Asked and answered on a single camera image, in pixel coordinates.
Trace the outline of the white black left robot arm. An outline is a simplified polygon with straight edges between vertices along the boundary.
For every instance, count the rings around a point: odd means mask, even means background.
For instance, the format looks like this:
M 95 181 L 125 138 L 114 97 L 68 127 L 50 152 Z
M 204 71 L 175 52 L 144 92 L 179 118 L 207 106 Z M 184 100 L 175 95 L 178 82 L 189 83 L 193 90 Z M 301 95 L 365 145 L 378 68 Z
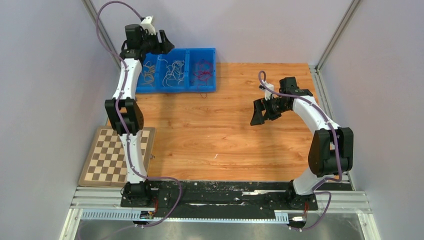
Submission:
M 113 130 L 124 149 L 127 182 L 122 191 L 122 207 L 147 207 L 153 201 L 149 177 L 141 150 L 144 116 L 136 103 L 136 86 L 147 54 L 168 54 L 175 46 L 163 30 L 151 23 L 125 27 L 126 40 L 119 54 L 120 76 L 113 97 L 104 103 Z

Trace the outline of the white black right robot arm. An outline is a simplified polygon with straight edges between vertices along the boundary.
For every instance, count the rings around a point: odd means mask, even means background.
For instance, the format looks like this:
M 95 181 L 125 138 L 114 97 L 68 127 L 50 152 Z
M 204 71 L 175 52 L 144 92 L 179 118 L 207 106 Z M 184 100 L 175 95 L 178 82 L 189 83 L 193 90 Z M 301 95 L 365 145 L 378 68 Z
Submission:
M 259 88 L 264 97 L 253 101 L 251 126 L 274 121 L 282 114 L 297 114 L 312 133 L 308 153 L 308 168 L 291 180 L 283 200 L 289 209 L 298 210 L 313 200 L 314 191 L 326 181 L 341 181 L 341 174 L 353 167 L 354 133 L 350 127 L 341 127 L 318 105 L 309 89 L 301 89 L 295 77 L 279 81 L 279 89 L 268 83 L 260 71 Z

